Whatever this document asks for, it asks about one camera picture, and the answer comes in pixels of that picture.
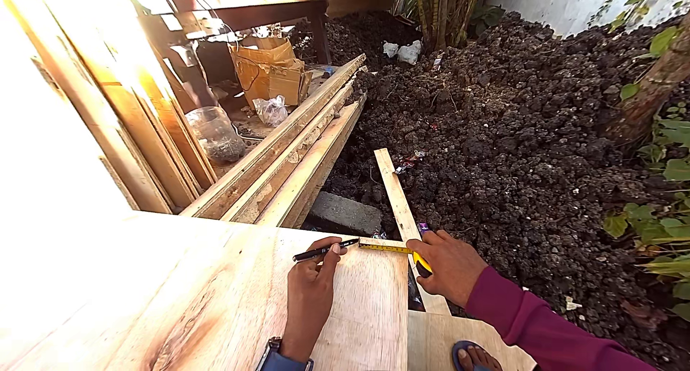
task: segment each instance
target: hand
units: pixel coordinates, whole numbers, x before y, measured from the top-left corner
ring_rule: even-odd
[[[454,239],[444,230],[427,231],[422,241],[411,239],[407,248],[417,252],[431,266],[429,278],[417,282],[430,295],[442,295],[455,305],[465,307],[479,275],[488,266],[469,244]]]
[[[333,305],[333,275],[340,256],[342,238],[329,236],[309,246],[307,251],[331,246],[324,255],[293,266],[288,273],[288,321],[280,345],[280,354],[300,363],[309,360],[321,329]]]

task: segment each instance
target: yellow tape measure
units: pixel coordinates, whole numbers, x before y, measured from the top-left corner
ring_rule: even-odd
[[[419,275],[421,275],[424,278],[429,277],[432,275],[431,271],[431,266],[427,263],[427,261],[422,258],[421,255],[417,254],[416,252],[413,252],[407,247],[395,247],[395,246],[384,246],[384,245],[370,245],[367,243],[362,243],[361,241],[359,242],[359,248],[365,248],[367,250],[379,250],[379,251],[388,251],[388,252],[399,252],[401,254],[412,254],[412,260],[415,262],[415,265],[417,266],[417,270],[419,271]]]

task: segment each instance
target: blue flip-flop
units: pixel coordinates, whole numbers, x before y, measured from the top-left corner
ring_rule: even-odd
[[[461,349],[464,349],[465,351],[467,351],[467,347],[469,347],[469,346],[483,349],[477,343],[474,343],[474,342],[469,341],[469,340],[461,340],[461,341],[458,341],[457,343],[455,343],[455,345],[453,346],[453,349],[451,350],[451,356],[453,357],[453,365],[455,366],[456,371],[464,371],[464,369],[460,365],[460,359],[457,357],[457,351],[459,351]],[[478,366],[478,365],[474,364],[474,371],[490,371],[490,370],[484,366]]]

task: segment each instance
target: maroon sleeve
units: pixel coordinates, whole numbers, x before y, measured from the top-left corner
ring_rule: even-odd
[[[653,371],[616,341],[598,339],[551,311],[548,303],[486,268],[466,310],[491,324],[509,346],[530,354],[544,371]]]

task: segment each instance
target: pen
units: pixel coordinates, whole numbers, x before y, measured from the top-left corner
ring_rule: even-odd
[[[342,241],[338,244],[340,245],[340,248],[343,248],[343,247],[353,245],[357,242],[359,242],[359,238],[350,239],[348,241]],[[307,259],[315,258],[319,255],[325,254],[326,252],[328,252],[328,249],[330,249],[330,248],[331,248],[331,246],[326,246],[326,247],[322,247],[322,248],[317,248],[316,250],[309,250],[307,252],[297,254],[297,255],[293,256],[293,261],[299,263],[301,261],[306,261]]]

